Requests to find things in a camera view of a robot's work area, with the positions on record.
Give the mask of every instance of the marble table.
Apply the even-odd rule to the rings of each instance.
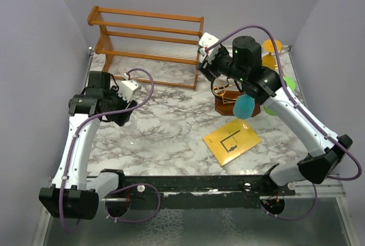
[[[280,54],[285,75],[295,78],[289,53]],[[91,70],[101,70],[104,55],[94,54]],[[194,66],[116,57],[110,68],[122,74],[133,67],[148,70],[155,79],[192,83]],[[143,73],[132,76],[145,78]],[[144,99],[151,86],[143,84],[137,97]],[[302,99],[299,87],[296,96]],[[155,86],[152,99],[135,110],[131,120],[119,127],[102,123],[92,146],[88,174],[102,169],[123,169],[126,175],[254,175],[276,163],[304,158],[304,145],[277,116],[266,112],[248,119],[261,143],[221,167],[203,137],[234,119],[214,110],[210,83],[200,74],[196,91]]]

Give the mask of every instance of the wooden dish rack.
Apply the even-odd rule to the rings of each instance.
[[[121,22],[109,22],[105,21],[103,13],[116,14],[116,15],[129,15],[129,16],[139,16],[147,18],[157,18],[157,19],[168,19],[174,21],[185,21],[198,23],[198,31],[182,30],[182,29],[172,29],[165,27],[147,26],[147,25],[135,25],[130,23]],[[103,71],[107,72],[112,64],[114,56],[124,56],[131,58],[142,58],[142,59],[152,59],[156,61],[166,61],[181,64],[191,64],[196,65],[199,61],[198,54],[198,40],[203,34],[204,17],[188,17],[182,15],[170,15],[170,14],[160,14],[160,13],[150,13],[143,11],[134,10],[122,10],[122,9],[110,9],[101,8],[99,6],[94,6],[92,11],[88,16],[89,25],[99,25],[100,27],[100,37],[95,46],[95,52],[97,54],[105,54],[106,61],[103,67]],[[180,38],[170,38],[170,37],[160,37],[156,35],[141,35],[134,33],[126,33],[119,31],[112,31],[109,27],[119,27],[127,29],[128,31],[133,30],[144,30],[153,31],[160,33],[171,33],[179,35],[193,36],[195,39],[180,39]],[[133,51],[129,49],[128,46],[133,40],[139,39],[143,40],[144,46],[149,47],[148,52],[138,53],[138,51]],[[165,43],[169,43],[172,47],[172,51],[175,51],[172,57],[169,49],[159,50]],[[122,76],[115,76],[116,79],[124,79]],[[137,79],[139,82],[149,82],[147,79]],[[196,89],[198,80],[198,71],[195,72],[194,84],[183,84],[183,83],[173,83],[173,82],[161,82],[154,81],[155,84],[165,85],[165,86],[176,86],[188,89]]]

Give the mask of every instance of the yellow board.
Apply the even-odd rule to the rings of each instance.
[[[235,119],[205,136],[204,141],[223,166],[258,145],[261,139],[247,122]]]

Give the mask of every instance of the purple hose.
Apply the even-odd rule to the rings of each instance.
[[[209,50],[213,49],[214,47],[220,45],[222,42],[224,42],[225,40],[229,39],[230,37],[232,37],[233,35],[235,35],[236,33],[244,30],[244,29],[248,29],[248,28],[258,28],[258,29],[261,29],[263,30],[270,38],[271,42],[273,43],[273,46],[274,46],[274,50],[275,50],[275,57],[276,57],[276,61],[277,61],[277,64],[278,64],[278,69],[279,69],[279,76],[280,76],[280,81],[281,81],[281,85],[284,89],[284,92],[286,93],[287,97],[289,98],[289,100],[293,103],[293,104],[296,104],[297,102],[294,100],[294,98],[290,95],[288,89],[287,89],[287,86],[286,86],[286,83],[285,83],[285,80],[283,78],[283,69],[282,69],[282,66],[281,66],[281,62],[280,62],[280,57],[279,57],[279,51],[278,51],[278,47],[276,45],[276,42],[275,42],[275,39],[274,37],[271,35],[271,33],[264,27],[260,26],[260,25],[247,25],[247,26],[243,26],[243,27],[240,27],[236,30],[234,30],[232,33],[228,34],[227,36],[223,37],[222,39],[220,39],[217,43],[213,44],[212,46],[208,47],[207,49],[205,49],[206,52],[208,52]],[[346,153],[353,161],[354,163],[356,164],[357,168],[358,168],[358,173],[355,175],[355,176],[352,176],[350,178],[340,178],[340,177],[336,177],[336,176],[328,176],[328,178],[330,179],[336,179],[336,180],[355,180],[355,179],[358,179],[363,170],[362,170],[362,167],[361,167],[361,164],[360,162],[355,158],[355,156],[346,148],[344,148],[336,139],[330,137],[327,135],[327,133],[321,128],[321,126],[319,126],[314,119],[312,119],[310,117],[310,115],[307,114],[307,112],[302,108],[302,106],[297,106],[297,108],[300,110],[300,112],[306,117],[306,119],[311,123],[313,124],[313,126],[319,131],[321,132],[323,135],[327,136],[328,139],[334,143],[336,146],[338,146],[344,153]]]
[[[130,188],[133,188],[133,187],[137,187],[139,185],[144,185],[144,186],[147,186],[147,187],[150,187],[152,188],[153,190],[155,190],[156,192],[156,195],[157,195],[157,199],[158,199],[158,204],[157,204],[157,207],[156,207],[156,210],[153,212],[152,215],[150,215],[149,217],[145,218],[145,219],[140,219],[140,220],[128,220],[128,219],[121,219],[121,218],[118,218],[118,217],[112,217],[108,211],[108,208],[107,206],[105,207],[105,211],[107,212],[108,214],[108,217],[110,217],[111,219],[114,219],[116,221],[120,221],[120,222],[125,222],[125,223],[143,223],[143,222],[146,222],[150,219],[152,219],[153,217],[155,217],[157,215],[157,213],[159,212],[160,210],[160,206],[161,206],[161,197],[160,197],[160,193],[158,192],[157,188],[155,186],[152,186],[148,183],[137,183],[137,184],[132,184],[132,185],[129,185],[129,186],[126,186],[124,188],[121,188],[121,189],[118,189],[118,190],[115,190],[115,191],[112,191],[111,193],[119,193],[119,192],[122,192],[122,191],[125,191],[125,190],[128,190]]]
[[[304,215],[301,215],[301,216],[297,216],[297,217],[286,217],[286,216],[278,216],[278,215],[274,215],[272,213],[269,213],[263,206],[261,206],[261,208],[263,210],[265,210],[265,212],[269,215],[269,216],[272,216],[276,219],[282,219],[282,220],[288,220],[288,221],[294,221],[294,220],[300,220],[300,219],[304,219],[308,216],[310,216],[313,212],[314,212],[314,209],[315,207],[317,206],[317,203],[318,203],[318,194],[317,194],[317,188],[315,187],[314,183],[312,183],[313,185],[313,189],[314,189],[314,203],[313,203],[313,206],[312,208],[310,208],[310,210],[308,212],[306,212]]]
[[[90,118],[86,119],[83,123],[80,124],[80,126],[75,131],[75,135],[79,135],[79,133],[83,129],[83,127],[93,119],[101,118],[102,116],[108,116],[108,115],[114,115],[114,114],[123,114],[123,113],[126,113],[126,112],[130,112],[130,111],[133,111],[133,110],[141,107],[142,105],[146,104],[147,101],[149,101],[149,99],[152,96],[153,89],[155,87],[154,83],[153,83],[152,76],[150,75],[149,72],[147,72],[146,70],[144,70],[142,68],[130,69],[126,74],[129,75],[129,73],[133,72],[133,71],[142,71],[142,72],[144,72],[148,75],[149,79],[151,80],[151,90],[150,90],[148,96],[140,104],[136,105],[135,107],[131,107],[131,108],[128,108],[128,109],[123,109],[123,110],[105,112],[105,113],[96,114],[94,116],[91,116]],[[71,163],[72,152],[75,148],[76,139],[77,138],[73,138],[72,141],[71,141],[70,149],[68,150],[67,159],[66,159],[66,163],[65,163],[65,166],[64,166],[63,176],[67,176],[68,169],[69,169],[70,163]],[[60,191],[59,191],[59,199],[58,199],[59,218],[61,220],[61,225],[62,225],[64,231],[67,232],[67,233],[72,233],[75,230],[76,226],[80,223],[80,220],[77,220],[76,225],[72,229],[69,229],[69,227],[67,226],[67,223],[64,219],[64,213],[63,213],[63,192],[64,192],[64,186],[65,185],[66,185],[66,181],[62,180]]]

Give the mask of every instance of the purple cable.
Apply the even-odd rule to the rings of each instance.
[[[160,193],[158,192],[157,188],[155,186],[152,186],[148,183],[137,183],[137,184],[132,184],[132,185],[129,185],[129,186],[126,186],[124,188],[121,188],[121,189],[118,189],[118,190],[115,190],[115,191],[112,191],[110,193],[119,193],[119,192],[122,192],[122,191],[125,191],[125,190],[128,190],[130,188],[133,188],[133,187],[137,187],[139,185],[144,185],[144,186],[147,186],[147,187],[150,187],[152,188],[153,190],[155,190],[156,192],[156,195],[157,195],[157,199],[158,199],[158,204],[157,204],[157,208],[156,210],[153,212],[152,215],[150,215],[149,217],[145,218],[145,219],[140,219],[140,220],[128,220],[128,219],[120,219],[118,217],[112,217],[108,211],[108,207],[106,206],[105,207],[105,211],[107,212],[108,214],[108,217],[110,217],[111,219],[114,219],[114,220],[117,220],[117,221],[120,221],[120,222],[125,222],[125,223],[143,223],[143,222],[146,222],[150,219],[152,219],[153,217],[155,217],[157,215],[157,213],[159,212],[160,210],[160,206],[161,206],[161,197],[160,197]]]
[[[282,220],[288,220],[288,221],[294,221],[294,220],[300,220],[300,219],[305,219],[306,217],[310,216],[314,210],[315,210],[315,207],[317,206],[317,203],[318,203],[318,194],[317,194],[317,188],[315,187],[314,183],[312,183],[313,185],[313,189],[314,189],[314,203],[313,203],[313,206],[312,208],[310,208],[310,210],[308,212],[306,212],[304,215],[301,215],[301,216],[297,216],[297,217],[286,217],[286,216],[278,216],[278,215],[274,215],[270,212],[268,212],[264,206],[261,206],[261,208],[263,210],[265,210],[266,214],[268,214],[269,216],[271,217],[274,217],[276,219],[282,219]]]
[[[90,118],[86,119],[83,123],[81,123],[80,126],[76,129],[76,131],[75,131],[76,136],[79,135],[79,133],[83,129],[83,127],[93,119],[101,118],[102,116],[108,116],[108,115],[114,115],[114,114],[123,114],[123,113],[126,113],[126,112],[130,112],[130,111],[133,111],[133,110],[141,107],[142,105],[146,104],[147,101],[149,101],[149,99],[152,96],[153,89],[155,87],[151,74],[149,72],[147,72],[146,70],[142,69],[142,68],[130,69],[126,74],[129,75],[129,73],[133,72],[133,71],[142,71],[142,72],[144,72],[148,75],[149,79],[151,80],[151,90],[150,90],[148,96],[140,104],[136,105],[135,107],[131,107],[131,108],[128,108],[128,109],[123,109],[123,110],[105,112],[105,113],[96,114],[94,116],[91,116]],[[72,152],[75,148],[76,140],[77,140],[77,137],[73,138],[72,141],[71,141],[70,149],[68,150],[67,159],[66,159],[66,163],[65,163],[65,166],[64,166],[63,176],[67,176],[68,169],[69,169],[70,163],[71,163]],[[79,225],[80,220],[77,220],[76,225],[72,229],[69,229],[69,227],[67,226],[67,223],[64,219],[64,213],[63,213],[63,192],[64,192],[64,186],[65,185],[66,185],[66,181],[62,180],[61,187],[60,187],[60,190],[59,190],[59,199],[58,199],[59,218],[61,220],[61,225],[62,225],[64,231],[66,233],[72,233],[75,230],[76,226]]]
[[[280,57],[279,57],[279,51],[278,51],[278,47],[276,45],[276,42],[275,42],[275,39],[274,37],[272,36],[272,34],[264,27],[260,26],[260,25],[247,25],[247,26],[243,26],[243,27],[240,27],[236,30],[234,30],[232,33],[228,34],[227,36],[223,37],[222,39],[220,39],[218,42],[216,42],[215,44],[213,44],[212,46],[208,47],[207,49],[205,49],[206,52],[208,52],[209,50],[213,49],[214,47],[220,45],[222,42],[224,42],[225,40],[229,39],[230,37],[232,37],[233,35],[235,35],[236,33],[244,30],[244,29],[248,29],[248,28],[258,28],[258,29],[261,29],[263,30],[270,38],[271,42],[273,43],[273,46],[274,46],[274,50],[275,50],[275,57],[276,57],[276,61],[277,61],[277,64],[278,64],[278,69],[279,69],[279,77],[280,77],[280,81],[281,81],[281,85],[284,89],[284,92],[285,94],[287,95],[287,97],[289,98],[289,100],[293,103],[293,104],[296,104],[296,101],[294,100],[294,98],[290,95],[288,89],[287,89],[287,86],[286,86],[286,82],[283,78],[283,69],[282,69],[282,66],[281,66],[281,62],[280,62]],[[358,173],[355,175],[355,176],[352,176],[350,178],[340,178],[340,177],[337,177],[337,176],[328,176],[328,178],[330,179],[336,179],[336,180],[344,180],[344,181],[348,181],[348,180],[355,180],[355,179],[358,179],[363,170],[362,170],[362,167],[361,167],[361,164],[360,162],[356,159],[356,157],[346,148],[344,148],[336,139],[330,137],[322,128],[321,126],[319,126],[314,119],[312,119],[310,117],[310,115],[307,114],[307,112],[302,108],[302,106],[297,106],[297,108],[300,110],[300,112],[306,117],[306,119],[311,123],[313,124],[313,126],[319,131],[321,132],[324,136],[327,136],[327,138],[332,142],[334,143],[336,146],[338,146],[345,154],[347,154],[351,159],[352,161],[356,164],[357,168],[358,168]]]

